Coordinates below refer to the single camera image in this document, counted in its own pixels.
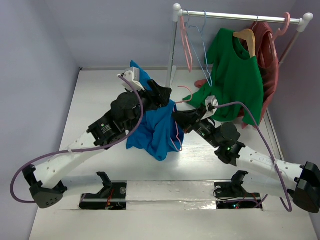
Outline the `blue t-shirt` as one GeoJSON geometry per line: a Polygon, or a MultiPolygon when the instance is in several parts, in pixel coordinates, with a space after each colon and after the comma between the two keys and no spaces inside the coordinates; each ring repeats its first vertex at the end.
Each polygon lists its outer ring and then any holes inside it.
{"type": "MultiPolygon", "coordinates": [[[[178,148],[180,144],[176,139],[175,120],[172,113],[177,111],[177,106],[170,100],[168,106],[157,110],[146,111],[137,130],[127,139],[126,148],[145,150],[157,161],[164,161],[169,152],[177,152],[171,139],[178,148]]],[[[179,128],[179,138],[183,144],[184,132],[179,128]]]]}

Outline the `pink wire hanger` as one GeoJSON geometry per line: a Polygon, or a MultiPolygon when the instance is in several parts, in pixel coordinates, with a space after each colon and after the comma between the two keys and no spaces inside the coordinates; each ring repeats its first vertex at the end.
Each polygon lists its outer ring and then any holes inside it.
{"type": "MultiPolygon", "coordinates": [[[[178,104],[181,104],[181,103],[187,103],[187,102],[190,102],[190,101],[193,99],[193,93],[192,93],[191,89],[190,89],[188,86],[179,85],[179,86],[177,86],[177,87],[178,87],[178,88],[187,89],[187,90],[189,91],[189,93],[190,93],[190,98],[187,99],[187,100],[177,101],[177,102],[175,102],[175,105],[178,105],[178,104]]],[[[182,141],[181,141],[181,139],[180,139],[180,137],[179,137],[179,135],[180,135],[180,134],[179,134],[179,127],[178,127],[178,124],[177,124],[176,121],[175,121],[175,128],[176,128],[176,136],[175,136],[175,137],[176,137],[176,139],[177,139],[177,141],[178,141],[178,143],[179,143],[180,148],[177,147],[177,145],[175,144],[175,142],[173,141],[172,138],[170,138],[170,140],[171,140],[174,148],[177,150],[177,152],[181,152],[181,151],[183,150],[183,144],[182,144],[182,141]]]]}

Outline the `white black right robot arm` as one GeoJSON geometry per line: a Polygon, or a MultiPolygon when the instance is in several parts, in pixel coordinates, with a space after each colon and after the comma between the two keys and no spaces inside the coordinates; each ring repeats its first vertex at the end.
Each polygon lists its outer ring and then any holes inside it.
{"type": "Polygon", "coordinates": [[[220,161],[239,168],[230,183],[235,196],[246,192],[264,193],[289,198],[309,213],[320,211],[320,169],[316,164],[290,163],[259,153],[239,141],[241,134],[232,122],[216,127],[204,118],[205,110],[200,107],[176,111],[172,117],[186,134],[194,131],[214,147],[220,161]]]}

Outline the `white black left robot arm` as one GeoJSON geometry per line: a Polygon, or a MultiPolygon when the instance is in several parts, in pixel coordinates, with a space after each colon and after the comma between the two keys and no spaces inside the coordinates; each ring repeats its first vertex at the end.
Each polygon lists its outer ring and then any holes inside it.
{"type": "Polygon", "coordinates": [[[101,199],[112,197],[113,183],[105,172],[99,171],[93,176],[66,176],[93,156],[123,141],[126,133],[138,128],[147,111],[169,104],[171,88],[162,87],[153,79],[148,80],[147,84],[150,89],[129,82],[131,90],[121,93],[110,104],[110,110],[92,123],[66,150],[54,154],[42,164],[30,164],[22,170],[31,196],[39,208],[52,207],[68,195],[92,194],[101,199]]]}

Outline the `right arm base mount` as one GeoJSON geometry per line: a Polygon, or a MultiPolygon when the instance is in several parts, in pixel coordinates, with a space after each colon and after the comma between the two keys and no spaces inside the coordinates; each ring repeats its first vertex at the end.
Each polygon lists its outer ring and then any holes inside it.
{"type": "Polygon", "coordinates": [[[212,195],[216,199],[218,210],[262,209],[261,195],[247,192],[243,188],[244,178],[249,173],[239,170],[231,180],[218,181],[214,184],[212,195]]]}

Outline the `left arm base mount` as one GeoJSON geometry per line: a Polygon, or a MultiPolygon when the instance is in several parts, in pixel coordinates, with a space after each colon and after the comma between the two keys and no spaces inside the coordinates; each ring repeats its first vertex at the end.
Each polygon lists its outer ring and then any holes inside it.
{"type": "Polygon", "coordinates": [[[105,172],[96,173],[102,180],[102,189],[93,194],[81,195],[79,208],[81,210],[126,210],[127,181],[112,182],[105,172]]]}

